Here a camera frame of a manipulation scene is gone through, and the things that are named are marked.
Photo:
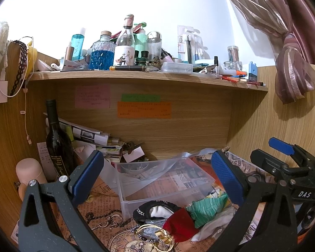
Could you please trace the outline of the mint green bottle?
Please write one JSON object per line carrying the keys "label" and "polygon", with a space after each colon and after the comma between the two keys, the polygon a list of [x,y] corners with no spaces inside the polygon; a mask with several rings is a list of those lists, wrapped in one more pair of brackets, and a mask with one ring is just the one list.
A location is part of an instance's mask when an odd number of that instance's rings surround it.
{"label": "mint green bottle", "polygon": [[138,58],[142,56],[142,51],[147,50],[147,35],[144,28],[146,27],[146,23],[142,22],[135,26],[134,38],[135,38],[135,51],[138,53]]}

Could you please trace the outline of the green striped cloth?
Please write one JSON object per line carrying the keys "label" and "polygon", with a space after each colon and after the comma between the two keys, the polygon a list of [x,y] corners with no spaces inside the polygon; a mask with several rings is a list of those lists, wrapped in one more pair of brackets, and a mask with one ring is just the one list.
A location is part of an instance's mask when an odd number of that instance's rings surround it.
{"label": "green striped cloth", "polygon": [[190,206],[186,207],[186,211],[194,221],[194,227],[199,229],[212,221],[216,214],[224,209],[228,200],[229,197],[226,193],[216,198],[206,197],[202,200],[192,202]]}

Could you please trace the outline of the pink striped curtain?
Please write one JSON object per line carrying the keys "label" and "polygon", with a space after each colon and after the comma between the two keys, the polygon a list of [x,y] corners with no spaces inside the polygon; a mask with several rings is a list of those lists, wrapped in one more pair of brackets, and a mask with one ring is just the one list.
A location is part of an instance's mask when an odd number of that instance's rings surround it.
{"label": "pink striped curtain", "polygon": [[284,104],[315,90],[315,10],[307,0],[231,0],[275,54],[275,91]]}

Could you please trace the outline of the teal spray bottle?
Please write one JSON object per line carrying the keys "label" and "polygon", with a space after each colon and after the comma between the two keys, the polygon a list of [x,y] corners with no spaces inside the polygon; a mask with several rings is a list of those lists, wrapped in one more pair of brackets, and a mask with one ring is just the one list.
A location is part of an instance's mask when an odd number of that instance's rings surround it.
{"label": "teal spray bottle", "polygon": [[81,57],[83,42],[85,39],[85,28],[81,28],[81,30],[72,36],[71,44],[74,48],[72,60],[79,60]]}

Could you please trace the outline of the white price tag card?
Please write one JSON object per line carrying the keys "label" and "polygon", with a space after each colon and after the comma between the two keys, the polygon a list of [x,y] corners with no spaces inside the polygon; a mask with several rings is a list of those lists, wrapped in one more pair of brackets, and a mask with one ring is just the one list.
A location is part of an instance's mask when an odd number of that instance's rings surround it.
{"label": "white price tag card", "polygon": [[133,149],[130,154],[129,153],[124,154],[123,157],[127,163],[130,163],[132,161],[137,160],[140,157],[143,157],[144,155],[145,155],[144,151],[139,146]]}

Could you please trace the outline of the clear plastic storage box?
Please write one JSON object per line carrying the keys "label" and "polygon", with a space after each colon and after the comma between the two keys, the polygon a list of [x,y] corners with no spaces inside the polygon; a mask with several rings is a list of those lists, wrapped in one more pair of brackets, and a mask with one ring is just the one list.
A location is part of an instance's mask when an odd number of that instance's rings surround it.
{"label": "clear plastic storage box", "polygon": [[206,195],[212,192],[212,185],[215,182],[215,179],[210,174],[207,173],[206,175],[212,178],[213,183],[206,181],[203,185],[178,190],[178,186],[171,178],[166,181],[158,179],[129,196],[125,195],[123,184],[118,183],[118,196],[121,203],[123,218],[131,218],[133,216],[133,211],[137,207],[152,200],[167,201],[182,207],[190,205],[194,201],[203,199]]}

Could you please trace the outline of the clear small flat case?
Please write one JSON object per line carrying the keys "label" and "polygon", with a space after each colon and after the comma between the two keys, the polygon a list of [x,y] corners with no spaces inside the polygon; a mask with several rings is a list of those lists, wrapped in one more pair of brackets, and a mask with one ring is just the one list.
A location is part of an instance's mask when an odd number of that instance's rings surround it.
{"label": "clear small flat case", "polygon": [[185,63],[164,62],[162,64],[161,71],[166,73],[190,74],[193,72],[193,65]]}

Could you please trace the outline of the pink mug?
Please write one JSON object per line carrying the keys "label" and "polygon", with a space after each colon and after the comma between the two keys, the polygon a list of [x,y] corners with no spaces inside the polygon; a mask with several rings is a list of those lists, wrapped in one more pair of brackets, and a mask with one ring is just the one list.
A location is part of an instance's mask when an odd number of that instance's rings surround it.
{"label": "pink mug", "polygon": [[37,180],[40,184],[47,183],[45,174],[40,163],[33,158],[25,158],[16,164],[16,175],[20,182],[18,187],[18,195],[23,201],[26,188],[31,180]]}

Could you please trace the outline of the pink sticky note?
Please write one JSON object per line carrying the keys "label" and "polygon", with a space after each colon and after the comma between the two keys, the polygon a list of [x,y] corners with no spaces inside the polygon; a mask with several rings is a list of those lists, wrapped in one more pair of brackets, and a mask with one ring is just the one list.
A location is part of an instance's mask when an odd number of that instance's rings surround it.
{"label": "pink sticky note", "polygon": [[76,109],[109,109],[110,85],[81,85],[75,87]]}

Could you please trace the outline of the clear illustrated label bottle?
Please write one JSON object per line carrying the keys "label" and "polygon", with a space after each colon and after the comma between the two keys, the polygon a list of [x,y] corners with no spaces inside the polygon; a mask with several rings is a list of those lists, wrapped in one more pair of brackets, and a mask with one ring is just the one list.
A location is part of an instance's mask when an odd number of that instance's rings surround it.
{"label": "clear illustrated label bottle", "polygon": [[123,30],[119,35],[114,51],[113,66],[133,66],[135,57],[135,39],[133,35],[134,16],[125,17]]}

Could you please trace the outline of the clear plastic bag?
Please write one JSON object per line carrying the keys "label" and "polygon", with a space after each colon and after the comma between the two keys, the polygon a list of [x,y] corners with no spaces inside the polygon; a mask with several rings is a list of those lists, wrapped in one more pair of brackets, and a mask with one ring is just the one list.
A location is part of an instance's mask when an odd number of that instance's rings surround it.
{"label": "clear plastic bag", "polygon": [[178,186],[178,190],[203,185],[206,181],[213,183],[212,178],[206,175],[196,161],[210,160],[215,151],[213,148],[205,148],[194,154],[184,152],[172,159],[116,165],[106,161],[93,190],[109,196],[118,195],[118,183],[121,183],[125,195],[129,196],[158,179],[166,181],[171,178]]}

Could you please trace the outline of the red velvet pouch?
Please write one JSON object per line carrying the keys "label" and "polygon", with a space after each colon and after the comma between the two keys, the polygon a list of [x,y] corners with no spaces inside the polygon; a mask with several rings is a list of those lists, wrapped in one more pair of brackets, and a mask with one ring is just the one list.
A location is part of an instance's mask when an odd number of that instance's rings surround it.
{"label": "red velvet pouch", "polygon": [[194,220],[185,208],[174,212],[163,225],[163,229],[173,236],[175,242],[185,242],[199,232],[195,228]]}

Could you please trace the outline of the white cloth pouch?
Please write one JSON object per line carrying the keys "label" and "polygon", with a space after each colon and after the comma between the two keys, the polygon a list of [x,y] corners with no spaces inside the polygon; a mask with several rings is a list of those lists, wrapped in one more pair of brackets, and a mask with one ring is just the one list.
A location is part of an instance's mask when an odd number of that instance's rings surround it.
{"label": "white cloth pouch", "polygon": [[191,238],[191,241],[199,242],[209,237],[218,238],[228,226],[236,212],[237,210],[231,206],[219,214],[216,214],[212,221],[206,223],[200,231]]}

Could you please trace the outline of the wooden shelf board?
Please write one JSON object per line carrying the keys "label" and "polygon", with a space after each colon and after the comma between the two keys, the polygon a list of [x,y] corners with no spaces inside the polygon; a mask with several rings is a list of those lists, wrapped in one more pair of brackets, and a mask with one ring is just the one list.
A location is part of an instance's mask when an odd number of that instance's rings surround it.
{"label": "wooden shelf board", "polygon": [[163,72],[138,72],[138,71],[72,71],[72,72],[37,72],[32,81],[57,81],[57,80],[103,80],[112,82],[171,82],[190,85],[213,85],[232,89],[250,89],[268,92],[268,87],[248,84],[246,82],[232,82],[215,79],[204,74],[173,74]]}

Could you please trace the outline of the blue liquid glass bottle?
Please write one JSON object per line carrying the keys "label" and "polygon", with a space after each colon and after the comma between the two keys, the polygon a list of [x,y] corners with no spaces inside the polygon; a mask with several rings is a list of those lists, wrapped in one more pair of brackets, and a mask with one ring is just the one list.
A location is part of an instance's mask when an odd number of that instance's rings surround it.
{"label": "blue liquid glass bottle", "polygon": [[108,71],[114,63],[115,43],[110,41],[111,32],[102,31],[98,41],[91,46],[89,68]]}

